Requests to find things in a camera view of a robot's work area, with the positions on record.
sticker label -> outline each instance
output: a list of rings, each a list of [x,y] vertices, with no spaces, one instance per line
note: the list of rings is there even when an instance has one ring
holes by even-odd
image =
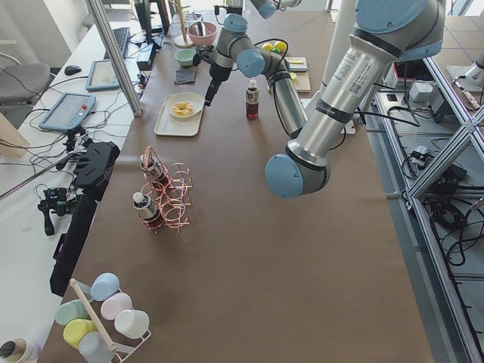
[[[258,104],[259,103],[259,90],[251,91],[247,90],[245,101],[248,104]]]
[[[334,78],[347,92],[361,97],[377,75],[378,67],[354,54],[346,53]]]

computer mouse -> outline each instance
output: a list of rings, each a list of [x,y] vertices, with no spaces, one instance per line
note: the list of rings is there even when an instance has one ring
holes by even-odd
[[[72,76],[73,74],[79,73],[82,70],[81,67],[71,64],[64,68],[64,74],[66,76]]]

bowl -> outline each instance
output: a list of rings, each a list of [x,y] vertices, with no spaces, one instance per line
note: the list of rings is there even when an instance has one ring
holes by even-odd
[[[187,34],[195,45],[211,45],[217,37],[217,26],[214,23],[210,23],[208,21],[202,21],[201,23],[203,24],[205,32],[204,36],[198,35],[199,31],[197,21],[188,27]]]
[[[194,64],[194,55],[196,51],[193,49],[182,49],[177,51],[175,54],[175,59],[183,66],[189,67]]]
[[[173,107],[178,102],[190,103],[190,105],[192,106],[193,112],[188,115],[177,115],[176,113],[173,112]],[[181,92],[181,93],[177,93],[176,95],[171,95],[167,97],[165,100],[165,108],[168,109],[169,114],[175,117],[176,119],[189,119],[197,115],[203,109],[204,102],[205,102],[205,98],[203,98],[197,93]]]

green bowl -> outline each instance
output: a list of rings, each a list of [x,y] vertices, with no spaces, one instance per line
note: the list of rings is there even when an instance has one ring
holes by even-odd
[[[194,64],[194,55],[195,54],[196,54],[196,51],[194,51],[193,49],[182,49],[182,50],[176,52],[175,59],[183,67],[189,67],[189,66],[193,66],[193,64]]]

aluminum rail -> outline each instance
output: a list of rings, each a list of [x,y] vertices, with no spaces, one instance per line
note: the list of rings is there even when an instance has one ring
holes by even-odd
[[[92,16],[94,24],[98,28],[99,35],[103,41],[104,47],[110,56],[111,64],[113,65],[114,73],[118,77],[121,89],[128,100],[129,106],[135,116],[143,114],[143,108],[135,89],[129,78],[128,70],[124,64],[123,56],[119,51],[117,41],[114,38],[114,34],[111,31],[109,20],[107,19],[106,11],[100,0],[86,0],[89,13]]]

